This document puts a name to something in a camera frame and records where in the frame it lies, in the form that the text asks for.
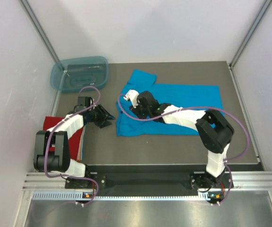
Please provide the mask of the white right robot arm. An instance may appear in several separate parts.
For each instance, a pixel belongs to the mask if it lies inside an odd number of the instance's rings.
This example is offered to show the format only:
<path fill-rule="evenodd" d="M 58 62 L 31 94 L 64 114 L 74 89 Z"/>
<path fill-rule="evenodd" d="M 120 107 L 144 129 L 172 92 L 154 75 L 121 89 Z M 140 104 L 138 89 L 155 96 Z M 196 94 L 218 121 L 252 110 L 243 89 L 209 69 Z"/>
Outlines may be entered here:
<path fill-rule="evenodd" d="M 196 180 L 200 188 L 218 186 L 223 180 L 224 160 L 234 134 L 231 124 L 215 109 L 188 110 L 169 103 L 160 104 L 149 91 L 129 90 L 123 99 L 131 103 L 132 117 L 138 121 L 154 121 L 193 129 L 208 151 L 205 173 Z"/>

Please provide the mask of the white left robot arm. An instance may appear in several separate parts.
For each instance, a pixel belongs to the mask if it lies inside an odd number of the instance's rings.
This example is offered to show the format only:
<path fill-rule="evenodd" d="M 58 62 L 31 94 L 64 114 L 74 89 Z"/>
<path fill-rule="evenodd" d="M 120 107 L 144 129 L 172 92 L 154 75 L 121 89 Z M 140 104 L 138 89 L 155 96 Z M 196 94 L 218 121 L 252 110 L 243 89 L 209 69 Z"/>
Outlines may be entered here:
<path fill-rule="evenodd" d="M 88 187 L 92 176 L 87 173 L 85 164 L 70 157 L 69 140 L 90 122 L 104 128 L 112 125 L 111 120 L 115 117 L 101 104 L 95 105 L 91 97 L 79 97 L 74 110 L 64 119 L 47 130 L 37 132 L 33 158 L 35 170 L 73 176 L 78 185 Z"/>

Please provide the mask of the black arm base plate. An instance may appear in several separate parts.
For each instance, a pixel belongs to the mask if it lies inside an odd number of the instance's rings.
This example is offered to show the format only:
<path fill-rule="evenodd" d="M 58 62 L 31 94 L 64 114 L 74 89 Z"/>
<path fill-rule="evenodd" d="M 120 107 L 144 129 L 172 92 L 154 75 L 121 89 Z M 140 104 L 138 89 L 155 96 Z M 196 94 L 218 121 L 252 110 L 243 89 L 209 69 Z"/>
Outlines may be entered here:
<path fill-rule="evenodd" d="M 181 185 L 187 189 L 228 188 L 228 173 L 213 178 L 205 165 L 91 165 L 86 176 L 102 187 L 115 185 Z"/>

